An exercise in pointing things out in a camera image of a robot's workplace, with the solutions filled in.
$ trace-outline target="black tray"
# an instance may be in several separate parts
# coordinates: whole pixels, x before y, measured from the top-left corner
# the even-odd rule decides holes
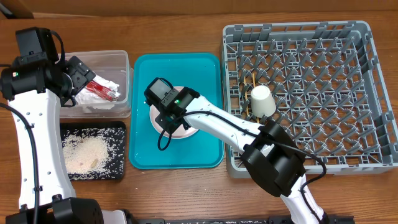
[[[109,133],[109,136],[113,139],[109,140],[110,145],[117,144],[116,151],[117,155],[122,154],[122,156],[115,156],[111,161],[109,161],[105,168],[110,171],[110,174],[100,173],[100,172],[90,172],[89,174],[81,175],[81,174],[69,174],[70,180],[118,180],[122,179],[124,175],[124,158],[126,155],[126,125],[122,121],[110,121],[103,123],[61,123],[60,124],[60,132],[61,132],[61,140],[63,141],[67,136],[68,132],[76,132],[76,136],[81,136],[83,132],[86,132],[84,129],[103,129],[103,128],[113,128],[119,129],[121,128],[120,134]],[[96,136],[97,132],[90,133],[90,136]]]

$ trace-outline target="wooden surface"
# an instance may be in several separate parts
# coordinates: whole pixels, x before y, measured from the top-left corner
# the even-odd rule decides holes
[[[134,66],[139,56],[149,53],[211,52],[220,56],[222,29],[227,24],[337,20],[365,20],[370,24],[397,116],[396,12],[6,20],[0,21],[0,62],[11,63],[19,54],[14,33],[30,26],[56,30],[67,52],[126,50]],[[129,126],[129,119],[124,121]],[[0,110],[0,149],[2,223],[6,215],[18,211],[21,183],[16,131],[10,112],[4,110]],[[331,175],[311,184],[310,189],[329,214],[354,215],[357,223],[397,223],[397,184],[398,169],[379,175]],[[230,178],[225,162],[214,169],[141,171],[126,161],[126,175],[120,182],[73,182],[73,186],[78,197],[94,198],[102,209],[126,208],[138,218],[249,218],[289,214],[281,199],[271,197],[251,179]]]
[[[267,12],[332,12],[398,10],[396,0],[13,0],[31,12],[89,16],[192,15]]]
[[[95,16],[33,12],[33,18],[35,18],[35,19],[45,19],[45,18],[53,18],[54,19],[54,18],[71,18],[71,17],[81,18],[81,17],[95,17]]]
[[[0,2],[6,6],[16,18],[33,18],[32,11],[28,9],[25,3],[21,0],[0,0]]]

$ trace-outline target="plastic container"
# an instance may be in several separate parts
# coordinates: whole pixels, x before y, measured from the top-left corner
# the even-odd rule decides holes
[[[223,30],[226,110],[277,121],[329,174],[378,174],[398,166],[398,128],[371,29],[363,21],[230,25]],[[267,85],[271,117],[252,113],[251,93]],[[228,147],[227,170],[249,177]],[[322,171],[307,157],[307,173]]]
[[[77,56],[97,75],[119,84],[117,101],[61,108],[61,118],[127,118],[131,114],[132,76],[129,56],[124,50],[66,53]]]

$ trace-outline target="red packet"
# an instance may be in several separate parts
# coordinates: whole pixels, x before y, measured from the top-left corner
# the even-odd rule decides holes
[[[86,88],[87,88],[87,90],[89,90],[92,93],[97,94],[99,97],[101,97],[104,100],[113,101],[117,98],[115,91],[113,91],[110,88],[107,88],[105,86],[101,86],[100,84],[98,84],[94,81],[89,82],[89,84],[87,84]]]

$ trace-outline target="black base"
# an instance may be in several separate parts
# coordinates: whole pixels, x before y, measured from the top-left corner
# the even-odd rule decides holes
[[[38,210],[38,224],[104,224],[100,205],[93,199],[62,200],[60,195],[56,195],[52,203],[42,205]],[[33,224],[33,219],[34,209],[21,209],[19,213],[7,216],[6,224]]]
[[[294,224],[290,216],[269,217],[264,219],[223,219],[223,220],[164,220],[161,218],[140,219],[138,224]],[[329,223],[355,224],[354,217],[329,215]]]

